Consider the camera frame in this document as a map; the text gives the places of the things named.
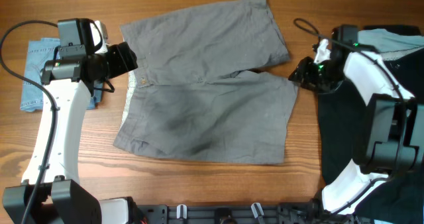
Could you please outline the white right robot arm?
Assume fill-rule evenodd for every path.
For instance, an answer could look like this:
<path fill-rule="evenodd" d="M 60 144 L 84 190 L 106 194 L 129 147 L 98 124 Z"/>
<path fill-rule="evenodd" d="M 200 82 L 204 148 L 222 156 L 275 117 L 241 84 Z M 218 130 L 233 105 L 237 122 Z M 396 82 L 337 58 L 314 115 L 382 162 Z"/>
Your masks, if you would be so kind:
<path fill-rule="evenodd" d="M 330 52 L 304 58 L 290 80 L 319 98 L 328 218 L 354 213 L 384 184 L 420 169 L 423 107 L 387 70 L 379 54 Z"/>

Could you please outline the grey shorts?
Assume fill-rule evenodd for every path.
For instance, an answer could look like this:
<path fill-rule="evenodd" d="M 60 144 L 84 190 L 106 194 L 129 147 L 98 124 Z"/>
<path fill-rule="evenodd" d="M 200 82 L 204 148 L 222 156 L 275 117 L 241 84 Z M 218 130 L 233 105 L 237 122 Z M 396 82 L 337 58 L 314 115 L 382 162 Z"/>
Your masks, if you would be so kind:
<path fill-rule="evenodd" d="M 135 52 L 114 145 L 153 158 L 281 164 L 297 86 L 267 0 L 181 9 L 121 26 Z"/>

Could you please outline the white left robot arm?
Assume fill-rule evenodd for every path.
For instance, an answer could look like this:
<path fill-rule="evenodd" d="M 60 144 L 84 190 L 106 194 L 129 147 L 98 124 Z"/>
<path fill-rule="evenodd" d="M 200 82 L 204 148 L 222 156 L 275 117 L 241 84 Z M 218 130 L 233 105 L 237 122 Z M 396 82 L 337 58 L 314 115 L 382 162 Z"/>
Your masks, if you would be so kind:
<path fill-rule="evenodd" d="M 78 152 L 93 85 L 137 67 L 126 42 L 105 54 L 62 56 L 45 63 L 36 146 L 21 184 L 6 188 L 3 207 L 14 223 L 140 223 L 131 197 L 99 201 L 80 186 Z"/>

